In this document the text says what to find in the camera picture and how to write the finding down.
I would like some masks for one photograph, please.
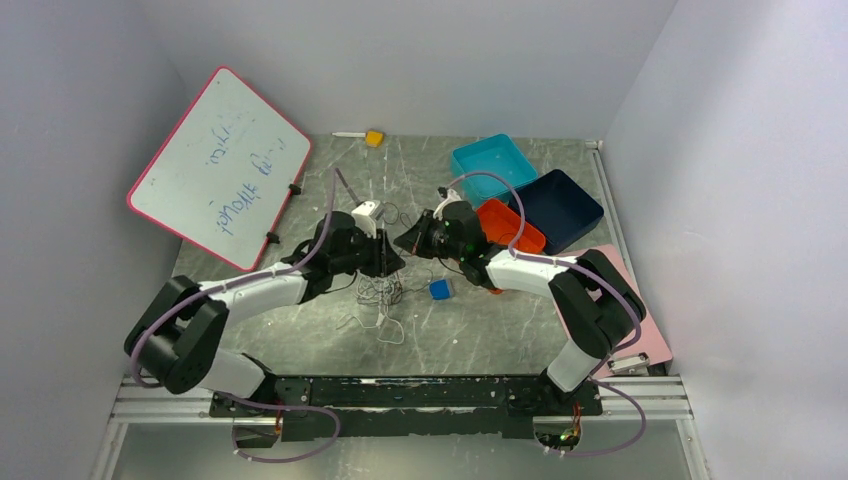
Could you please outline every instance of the pink mat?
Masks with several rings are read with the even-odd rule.
[[[618,250],[613,245],[601,245],[599,247],[592,247],[595,250],[599,250],[601,253],[609,258],[610,262],[615,266],[618,270],[618,273],[630,284],[630,287],[633,288],[636,293],[639,293],[639,289],[636,288],[636,285],[633,284],[633,280],[630,278],[630,274],[627,272],[627,268],[624,266],[624,260],[621,258],[621,255],[618,253]],[[588,249],[576,250],[573,252],[563,253],[561,256],[580,256]],[[633,333],[627,336],[622,343],[633,338]],[[668,348],[668,344],[657,328],[656,322],[654,322],[654,317],[651,316],[650,310],[647,311],[647,315],[645,315],[645,319],[642,320],[642,337],[639,341],[624,350],[617,352],[613,355],[613,359],[629,357],[631,355],[638,355],[639,353],[646,353],[648,358],[651,360],[651,365],[655,365],[657,363],[667,362],[672,359],[671,350]],[[611,376],[612,373],[609,371],[609,368],[604,365],[598,373],[595,374],[594,378],[604,378]]]

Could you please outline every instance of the orange plastic bin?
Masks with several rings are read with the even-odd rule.
[[[507,245],[518,233],[521,217],[496,198],[486,200],[477,209],[480,225],[486,232],[486,239],[500,245]],[[529,223],[524,223],[524,233],[518,239],[515,248],[526,253],[542,253],[545,248],[545,236]]]

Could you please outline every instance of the whiteboard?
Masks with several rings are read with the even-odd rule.
[[[127,204],[241,270],[259,263],[312,144],[220,67],[127,195]]]

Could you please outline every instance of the gray marble surface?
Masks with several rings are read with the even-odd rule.
[[[341,168],[361,198],[392,202],[415,221],[421,209],[436,207],[436,188],[452,179],[451,152],[475,140],[389,136],[372,149],[362,139],[312,137],[312,154],[300,181],[303,194],[292,197],[283,212],[276,230],[282,243],[269,246],[261,266],[278,261],[312,237],[326,208],[329,167]],[[600,201],[600,186],[583,141],[515,141],[540,175],[559,168]],[[336,199],[337,210],[350,211],[354,206],[341,185]],[[600,222],[570,249],[611,243],[606,225]],[[405,231],[400,224],[386,229],[392,238]],[[221,345],[255,356],[278,374],[314,375],[538,373],[562,348],[565,334],[551,301],[523,292],[495,296],[436,261],[406,260],[401,274],[410,290],[424,287],[432,275],[451,278],[455,296],[434,301],[426,289],[406,292],[389,312],[403,325],[401,345],[377,341],[378,333],[384,339],[400,340],[400,331],[391,322],[379,332],[362,329],[356,321],[338,328],[346,314],[358,316],[366,325],[376,321],[376,308],[357,304],[354,287],[228,326]],[[240,272],[183,243],[174,267],[174,275],[179,274],[202,281]],[[339,276],[334,287],[349,282],[350,277]]]

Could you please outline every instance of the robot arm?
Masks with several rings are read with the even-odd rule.
[[[390,275],[405,266],[390,247],[385,232],[360,225],[378,218],[378,202],[365,202],[351,216],[333,212],[324,242],[317,238],[324,228],[319,222],[315,235],[295,249],[292,255],[260,271],[217,282],[195,283],[185,276],[174,277],[160,290],[139,322],[127,336],[124,351],[129,355],[141,334],[171,307],[184,299],[215,286],[217,293],[202,297],[169,319],[141,347],[139,363],[171,393],[195,388],[224,391],[256,401],[273,398],[276,377],[259,361],[219,348],[227,325],[233,325],[268,310],[298,305],[326,292],[338,274],[362,273],[371,277]],[[304,249],[318,248],[299,271],[277,275],[300,262]],[[261,279],[248,281],[250,278]]]
[[[577,388],[633,330],[624,307],[587,276],[555,264],[552,257],[534,256],[541,260],[538,262],[516,259],[504,247],[488,242],[471,205],[452,190],[440,193],[445,200],[436,211],[425,210],[409,231],[395,239],[395,245],[423,258],[457,261],[474,285],[520,290],[554,300],[571,339],[546,374],[564,392]],[[601,252],[589,250],[562,259],[604,279],[640,320],[645,318],[644,304]]]

